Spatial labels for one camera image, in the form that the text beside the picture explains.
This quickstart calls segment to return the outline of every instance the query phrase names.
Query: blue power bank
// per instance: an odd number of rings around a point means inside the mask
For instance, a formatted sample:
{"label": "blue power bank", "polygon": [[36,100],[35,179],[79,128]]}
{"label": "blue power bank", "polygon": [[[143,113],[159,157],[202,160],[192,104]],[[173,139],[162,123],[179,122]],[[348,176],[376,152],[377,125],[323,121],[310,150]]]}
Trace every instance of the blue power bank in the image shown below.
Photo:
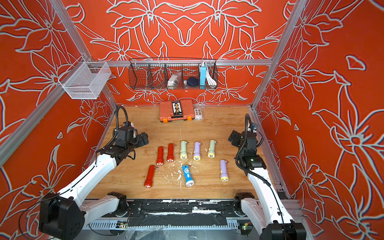
{"label": "blue power bank", "polygon": [[201,66],[200,69],[200,89],[205,89],[205,73],[207,71],[207,65]]}

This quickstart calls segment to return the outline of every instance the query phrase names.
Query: white mesh basket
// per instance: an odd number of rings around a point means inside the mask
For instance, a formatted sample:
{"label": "white mesh basket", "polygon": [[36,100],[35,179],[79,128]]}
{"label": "white mesh basket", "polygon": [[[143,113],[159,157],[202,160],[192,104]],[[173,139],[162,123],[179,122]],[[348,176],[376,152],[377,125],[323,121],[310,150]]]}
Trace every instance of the white mesh basket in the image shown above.
{"label": "white mesh basket", "polygon": [[72,99],[97,99],[111,75],[108,64],[104,63],[101,68],[89,68],[85,62],[79,64],[79,68],[62,84],[64,90]]}

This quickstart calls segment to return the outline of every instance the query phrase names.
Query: black wire basket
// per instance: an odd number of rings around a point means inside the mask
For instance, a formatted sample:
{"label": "black wire basket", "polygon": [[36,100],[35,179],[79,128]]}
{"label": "black wire basket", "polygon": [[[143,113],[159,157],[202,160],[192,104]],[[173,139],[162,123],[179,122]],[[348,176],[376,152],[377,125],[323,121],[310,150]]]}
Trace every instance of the black wire basket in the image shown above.
{"label": "black wire basket", "polygon": [[[133,89],[215,89],[218,84],[216,60],[198,58],[165,58],[152,60],[149,58],[132,58],[129,60],[129,85]],[[210,77],[216,85],[188,86],[184,82],[189,77],[195,77],[200,82],[199,64],[205,62]],[[177,86],[168,86],[169,78],[181,73],[181,80]]]}

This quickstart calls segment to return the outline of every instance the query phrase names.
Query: plastic bag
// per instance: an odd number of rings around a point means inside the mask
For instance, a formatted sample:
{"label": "plastic bag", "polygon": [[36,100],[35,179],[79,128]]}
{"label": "plastic bag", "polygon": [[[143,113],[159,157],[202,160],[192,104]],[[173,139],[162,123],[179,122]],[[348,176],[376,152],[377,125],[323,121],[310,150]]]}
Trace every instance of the plastic bag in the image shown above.
{"label": "plastic bag", "polygon": [[168,80],[167,88],[175,89],[181,80],[181,73],[174,73]]}

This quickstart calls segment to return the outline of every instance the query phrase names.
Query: wooden table surface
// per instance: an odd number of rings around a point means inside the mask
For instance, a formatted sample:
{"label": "wooden table surface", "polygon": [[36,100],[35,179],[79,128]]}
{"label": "wooden table surface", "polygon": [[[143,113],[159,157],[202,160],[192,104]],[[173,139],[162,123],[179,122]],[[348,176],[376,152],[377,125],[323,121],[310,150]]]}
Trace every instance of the wooden table surface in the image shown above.
{"label": "wooden table surface", "polygon": [[[107,193],[116,191],[131,199],[232,199],[237,192],[256,192],[244,172],[236,166],[233,159],[238,149],[231,145],[228,137],[232,130],[244,131],[244,117],[248,113],[246,106],[218,107],[208,106],[202,110],[203,120],[159,121],[159,107],[125,107],[129,121],[134,123],[139,133],[148,134],[149,144],[136,149],[136,160],[126,158],[109,172],[88,195],[88,198],[102,198]],[[125,121],[122,110],[119,112],[119,124]],[[103,146],[112,137],[116,126],[113,121],[103,140]],[[216,157],[207,157],[209,141],[216,143]],[[180,141],[187,144],[188,159],[180,159]],[[202,159],[193,160],[194,142],[201,143]],[[167,149],[164,150],[164,165],[155,171],[153,187],[145,188],[144,181],[149,165],[156,164],[157,148],[168,147],[175,143],[174,162],[167,162]],[[258,154],[264,158],[261,147]],[[228,161],[228,182],[220,180],[220,160]],[[195,185],[187,187],[181,166],[188,164]]]}

